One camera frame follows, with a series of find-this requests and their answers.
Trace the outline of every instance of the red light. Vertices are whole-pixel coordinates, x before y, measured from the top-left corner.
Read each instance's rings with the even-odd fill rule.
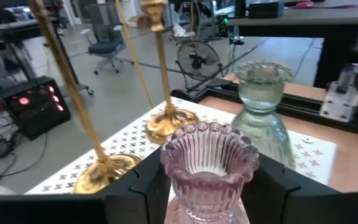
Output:
[[[23,105],[27,105],[30,103],[30,100],[27,99],[26,97],[22,97],[19,99],[19,103],[23,104]]]

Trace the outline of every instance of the black cable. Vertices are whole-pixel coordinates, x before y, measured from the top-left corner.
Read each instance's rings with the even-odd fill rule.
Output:
[[[31,169],[33,166],[37,165],[41,160],[42,158],[44,158],[44,155],[45,155],[45,152],[47,150],[47,146],[48,146],[48,133],[45,133],[45,143],[44,143],[44,149],[42,150],[42,153],[41,153],[41,156],[31,165],[29,165],[28,167],[22,169],[22,170],[19,170],[19,171],[16,171],[16,172],[12,172],[12,173],[8,173],[7,172],[12,168],[12,166],[14,165],[14,163],[16,162],[17,158],[16,158],[16,155],[11,153],[10,155],[13,157],[13,160],[12,162],[9,164],[9,166],[0,173],[0,180],[3,178],[3,177],[8,177],[8,176],[12,176],[12,175],[16,175],[16,174],[20,174],[22,172],[25,172],[29,169]]]

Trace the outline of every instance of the black cross pattern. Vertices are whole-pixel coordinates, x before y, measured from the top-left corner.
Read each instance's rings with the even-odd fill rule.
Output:
[[[50,190],[50,186],[44,186],[44,189],[42,191],[49,191]]]

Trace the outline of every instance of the gray floor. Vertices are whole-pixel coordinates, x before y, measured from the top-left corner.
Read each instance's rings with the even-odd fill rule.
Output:
[[[80,82],[89,85],[95,92],[94,96],[88,96],[85,91],[81,94],[86,102],[94,126],[101,140],[104,140],[147,112],[150,106],[136,69],[129,63],[118,63],[120,73],[115,73],[112,67],[107,65],[100,71],[98,77],[93,75],[92,71],[100,58],[86,53],[88,43],[85,37],[78,35],[82,28],[77,27],[75,30],[66,30],[63,41],[71,56],[71,63]],[[167,67],[170,70],[168,73],[171,89],[184,89],[183,76],[175,64],[177,46],[174,41],[168,40],[168,35],[168,33],[164,34],[164,41],[167,53]],[[145,29],[131,29],[131,37],[154,104],[161,103],[163,95],[154,34]],[[311,39],[267,39],[264,37],[248,37],[243,40],[245,44],[236,49],[236,64],[249,60],[267,59],[283,62],[294,70],[296,70],[312,41]],[[47,74],[62,84],[50,53],[47,50],[43,50],[42,41],[42,39],[33,39],[26,43],[33,56],[33,66],[39,75]],[[212,46],[219,54],[222,64],[227,65],[230,53],[228,40],[216,41]],[[300,72],[293,81],[294,83],[312,85],[320,46],[321,40],[315,40],[300,67]],[[128,49],[122,51],[118,57],[131,59]],[[90,140],[78,121],[69,98],[67,103],[71,108],[73,118],[48,133],[47,150],[44,158],[26,172],[3,178],[0,184],[11,188],[17,193],[25,193],[91,149]],[[42,153],[44,142],[45,135],[32,142],[23,140],[15,150],[17,162],[11,172],[21,170],[34,163]],[[5,169],[9,163],[9,159],[0,161],[0,171]]]

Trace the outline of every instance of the black electronic device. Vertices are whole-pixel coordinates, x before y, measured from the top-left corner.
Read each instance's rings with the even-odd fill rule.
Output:
[[[157,149],[95,195],[0,196],[0,221],[164,224],[169,192]],[[253,224],[358,224],[358,193],[342,194],[264,155],[241,199]]]
[[[0,91],[4,109],[30,140],[69,121],[70,110],[54,79],[38,77]]]
[[[229,22],[228,15],[219,15],[216,16],[216,25],[218,27],[218,33],[216,34],[218,37],[228,37],[229,29],[227,27],[227,22]]]
[[[249,19],[278,18],[283,14],[284,0],[253,2],[248,7]]]

